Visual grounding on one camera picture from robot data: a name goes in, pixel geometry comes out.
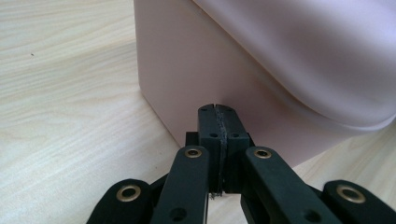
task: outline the metal grommet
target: metal grommet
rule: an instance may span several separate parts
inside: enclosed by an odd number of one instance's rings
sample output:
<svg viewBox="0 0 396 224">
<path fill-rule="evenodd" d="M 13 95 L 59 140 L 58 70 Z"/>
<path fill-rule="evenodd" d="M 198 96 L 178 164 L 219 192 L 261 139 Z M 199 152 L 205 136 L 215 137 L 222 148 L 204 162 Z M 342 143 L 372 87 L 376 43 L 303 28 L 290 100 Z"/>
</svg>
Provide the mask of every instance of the metal grommet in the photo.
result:
<svg viewBox="0 0 396 224">
<path fill-rule="evenodd" d="M 190 148 L 184 152 L 184 155 L 188 158 L 198 158 L 202 155 L 202 151 L 197 148 Z"/>
<path fill-rule="evenodd" d="M 141 189 L 137 185 L 122 186 L 117 191 L 117 199 L 123 203 L 128 203 L 139 197 Z"/>
<path fill-rule="evenodd" d="M 270 151 L 263 148 L 256 149 L 254 155 L 260 159 L 268 159 L 272 156 Z"/>
<path fill-rule="evenodd" d="M 339 185 L 337 186 L 337 193 L 340 195 L 343 199 L 350 201 L 352 203 L 364 203 L 366 202 L 366 198 L 364 195 L 347 185 Z"/>
</svg>

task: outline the wooden table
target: wooden table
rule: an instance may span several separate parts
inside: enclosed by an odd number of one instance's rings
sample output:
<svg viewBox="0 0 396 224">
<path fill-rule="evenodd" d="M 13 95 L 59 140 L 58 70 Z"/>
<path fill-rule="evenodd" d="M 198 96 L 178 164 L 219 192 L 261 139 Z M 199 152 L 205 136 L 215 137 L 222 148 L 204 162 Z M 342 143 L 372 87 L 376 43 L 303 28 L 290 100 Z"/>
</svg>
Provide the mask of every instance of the wooden table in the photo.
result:
<svg viewBox="0 0 396 224">
<path fill-rule="evenodd" d="M 178 145 L 143 98 L 132 0 L 0 2 L 0 223 L 84 223 L 126 178 L 166 174 Z M 396 125 L 297 167 L 343 178 L 396 208 Z M 239 198 L 209 223 L 245 223 Z"/>
</svg>

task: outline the black linkage arm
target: black linkage arm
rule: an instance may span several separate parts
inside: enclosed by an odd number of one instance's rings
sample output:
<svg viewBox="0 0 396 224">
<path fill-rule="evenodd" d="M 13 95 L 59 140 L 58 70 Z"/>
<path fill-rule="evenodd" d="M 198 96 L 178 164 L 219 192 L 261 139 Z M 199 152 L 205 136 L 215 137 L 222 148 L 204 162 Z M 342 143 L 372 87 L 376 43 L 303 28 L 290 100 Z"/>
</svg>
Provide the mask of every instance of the black linkage arm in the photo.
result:
<svg viewBox="0 0 396 224">
<path fill-rule="evenodd" d="M 88 223 L 206 223 L 208 194 L 222 192 L 241 194 L 248 223 L 396 223 L 395 211 L 356 184 L 307 186 L 274 150 L 256 147 L 225 105 L 199 108 L 198 132 L 186 133 L 168 175 L 115 184 Z"/>
</svg>

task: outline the plastic container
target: plastic container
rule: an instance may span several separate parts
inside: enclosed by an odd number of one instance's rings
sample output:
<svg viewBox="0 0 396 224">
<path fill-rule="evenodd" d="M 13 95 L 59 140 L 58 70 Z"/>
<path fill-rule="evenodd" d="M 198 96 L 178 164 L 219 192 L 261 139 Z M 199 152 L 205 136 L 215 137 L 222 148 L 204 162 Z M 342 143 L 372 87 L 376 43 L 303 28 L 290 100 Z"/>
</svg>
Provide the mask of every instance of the plastic container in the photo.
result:
<svg viewBox="0 0 396 224">
<path fill-rule="evenodd" d="M 396 115 L 392 1 L 135 0 L 139 83 L 182 146 L 233 107 L 291 166 Z"/>
</svg>

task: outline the wood grain surface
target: wood grain surface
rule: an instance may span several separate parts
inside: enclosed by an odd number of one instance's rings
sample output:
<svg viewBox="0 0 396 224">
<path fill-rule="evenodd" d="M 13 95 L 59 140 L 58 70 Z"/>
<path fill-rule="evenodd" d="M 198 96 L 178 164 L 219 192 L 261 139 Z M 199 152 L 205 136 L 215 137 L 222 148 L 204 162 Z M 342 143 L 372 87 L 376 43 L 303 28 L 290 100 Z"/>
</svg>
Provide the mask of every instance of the wood grain surface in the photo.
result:
<svg viewBox="0 0 396 224">
<path fill-rule="evenodd" d="M 85 223 L 114 183 L 169 171 L 178 145 L 139 90 L 132 0 L 0 1 L 0 29 L 0 223 Z M 347 140 L 295 171 L 396 208 L 395 135 Z M 210 201 L 208 223 L 246 223 L 239 197 Z"/>
</svg>

